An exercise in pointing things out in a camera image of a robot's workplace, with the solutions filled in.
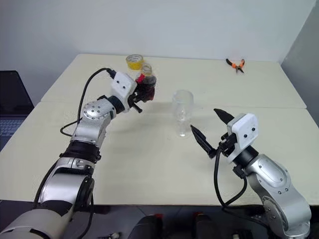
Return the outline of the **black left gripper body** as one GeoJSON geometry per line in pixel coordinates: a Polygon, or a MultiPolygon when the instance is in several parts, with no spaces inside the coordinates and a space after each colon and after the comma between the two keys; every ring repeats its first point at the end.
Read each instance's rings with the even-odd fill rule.
{"type": "Polygon", "coordinates": [[[139,114],[143,111],[137,103],[142,101],[145,97],[145,93],[140,90],[134,90],[134,92],[128,97],[129,108],[135,109],[139,114]]]}

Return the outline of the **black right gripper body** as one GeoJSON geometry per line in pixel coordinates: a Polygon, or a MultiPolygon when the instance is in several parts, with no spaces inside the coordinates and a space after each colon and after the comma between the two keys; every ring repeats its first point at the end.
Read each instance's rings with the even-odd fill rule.
{"type": "Polygon", "coordinates": [[[235,144],[237,143],[237,137],[235,133],[228,134],[225,133],[221,136],[221,141],[219,142],[219,148],[225,157],[228,157],[235,149],[235,144]]]}

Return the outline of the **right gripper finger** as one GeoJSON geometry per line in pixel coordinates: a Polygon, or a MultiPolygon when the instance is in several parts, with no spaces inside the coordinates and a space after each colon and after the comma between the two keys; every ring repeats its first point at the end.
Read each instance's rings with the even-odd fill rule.
{"type": "Polygon", "coordinates": [[[234,116],[232,116],[231,114],[229,114],[228,112],[222,109],[214,109],[214,111],[217,114],[217,116],[220,118],[220,120],[225,124],[228,124],[230,121],[234,119],[234,116]]]}
{"type": "Polygon", "coordinates": [[[201,146],[201,148],[207,153],[209,158],[214,158],[216,156],[217,150],[213,148],[206,140],[206,136],[196,127],[190,125],[192,134],[196,142],[201,146]]]}

